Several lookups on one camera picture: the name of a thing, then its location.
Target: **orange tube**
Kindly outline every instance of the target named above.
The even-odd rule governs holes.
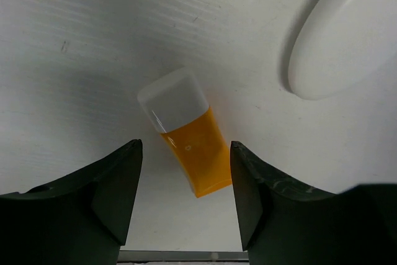
[[[231,184],[229,148],[211,107],[191,123],[161,136],[177,156],[196,197]]]

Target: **white surface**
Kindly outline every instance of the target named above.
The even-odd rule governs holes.
[[[240,250],[232,188],[196,199],[136,100],[181,65],[197,75],[226,141],[328,191],[396,182],[393,63],[322,101],[283,87],[283,53],[307,1],[0,0],[0,192],[142,138],[124,249]]]
[[[199,118],[208,101],[189,68],[181,68],[145,86],[138,102],[159,133],[168,133]]]
[[[322,99],[395,62],[396,21],[397,0],[319,0],[292,51],[292,91]]]

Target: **white cap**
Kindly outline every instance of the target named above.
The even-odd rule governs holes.
[[[138,101],[159,133],[191,123],[210,107],[188,68],[173,71],[146,86],[138,93]]]

